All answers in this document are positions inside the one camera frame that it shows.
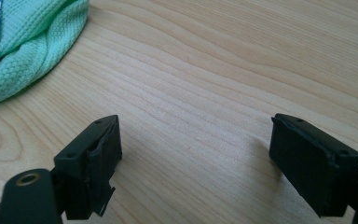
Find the wood grain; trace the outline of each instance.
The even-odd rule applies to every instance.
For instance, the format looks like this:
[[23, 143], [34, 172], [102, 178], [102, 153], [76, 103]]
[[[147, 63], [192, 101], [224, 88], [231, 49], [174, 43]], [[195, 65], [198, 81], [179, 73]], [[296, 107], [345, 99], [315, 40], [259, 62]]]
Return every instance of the wood grain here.
[[358, 150], [358, 0], [90, 0], [64, 59], [0, 104], [0, 197], [118, 114], [117, 191], [68, 223], [351, 223], [318, 218], [271, 162], [275, 113]]

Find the screw hole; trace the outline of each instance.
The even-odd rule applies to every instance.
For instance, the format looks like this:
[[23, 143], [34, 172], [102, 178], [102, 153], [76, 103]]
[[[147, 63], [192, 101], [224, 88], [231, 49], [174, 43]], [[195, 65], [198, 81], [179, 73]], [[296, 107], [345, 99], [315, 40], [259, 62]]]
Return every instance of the screw hole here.
[[75, 156], [77, 156], [77, 153], [75, 153], [75, 152], [71, 152], [71, 153], [66, 154], [67, 158], [73, 158]]
[[23, 175], [16, 181], [16, 185], [19, 187], [24, 187], [30, 184], [33, 184], [34, 182], [38, 181], [40, 178], [40, 174], [38, 173], [32, 173], [28, 175]]

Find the knitted sweater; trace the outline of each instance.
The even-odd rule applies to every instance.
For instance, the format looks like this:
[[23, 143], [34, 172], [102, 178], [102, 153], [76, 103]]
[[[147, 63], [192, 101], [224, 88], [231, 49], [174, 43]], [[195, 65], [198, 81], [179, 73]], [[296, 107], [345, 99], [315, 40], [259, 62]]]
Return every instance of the knitted sweater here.
[[45, 75], [87, 18], [88, 0], [4, 0], [0, 23], [0, 101]]

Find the hole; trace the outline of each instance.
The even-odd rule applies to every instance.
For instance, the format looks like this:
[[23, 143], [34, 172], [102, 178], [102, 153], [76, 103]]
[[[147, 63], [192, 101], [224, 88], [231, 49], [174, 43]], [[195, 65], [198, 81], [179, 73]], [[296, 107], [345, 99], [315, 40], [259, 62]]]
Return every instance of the hole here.
[[16, 185], [19, 187], [24, 187], [30, 184], [33, 184], [34, 182], [38, 181], [40, 178], [40, 174], [38, 173], [31, 173], [28, 175], [23, 175], [16, 181]]
[[100, 141], [96, 140], [92, 143], [91, 147], [89, 147], [89, 149], [87, 149], [88, 152], [91, 151], [95, 151], [98, 147], [98, 144], [100, 143]]
[[75, 153], [75, 152], [71, 152], [71, 153], [66, 154], [67, 158], [73, 158], [75, 156], [77, 156], [77, 153]]

